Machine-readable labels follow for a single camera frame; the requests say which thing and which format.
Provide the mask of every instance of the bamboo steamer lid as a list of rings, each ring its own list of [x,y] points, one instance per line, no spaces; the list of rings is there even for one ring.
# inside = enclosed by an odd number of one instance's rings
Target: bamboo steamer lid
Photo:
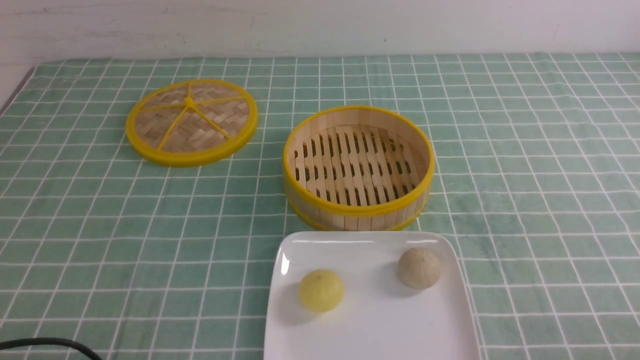
[[[257,128],[251,95],[226,81],[199,79],[161,88],[130,112],[126,133],[146,159],[173,167],[199,166],[230,156]]]

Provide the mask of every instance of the white wall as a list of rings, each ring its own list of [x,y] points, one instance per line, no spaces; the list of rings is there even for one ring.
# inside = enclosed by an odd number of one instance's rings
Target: white wall
[[[640,0],[0,0],[0,65],[640,51]]]

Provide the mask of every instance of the woven bamboo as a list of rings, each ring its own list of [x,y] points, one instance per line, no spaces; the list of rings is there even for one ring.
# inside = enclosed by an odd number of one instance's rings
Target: woven bamboo
[[[376,108],[337,108],[289,137],[285,193],[319,229],[398,229],[426,204],[434,165],[428,140],[409,120]]]
[[[129,115],[127,136],[152,161],[203,165],[244,145],[257,126],[256,112],[251,96],[238,86],[186,81],[142,99]]]

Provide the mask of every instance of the square plate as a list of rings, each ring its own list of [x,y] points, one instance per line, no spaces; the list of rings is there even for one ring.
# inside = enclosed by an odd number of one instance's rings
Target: square plate
[[[412,247],[440,260],[438,282],[423,291],[396,277]],[[344,282],[333,310],[314,314],[298,301],[298,283],[329,269]],[[286,237],[273,268],[265,360],[479,360],[467,290],[451,244],[433,233],[309,231]]]

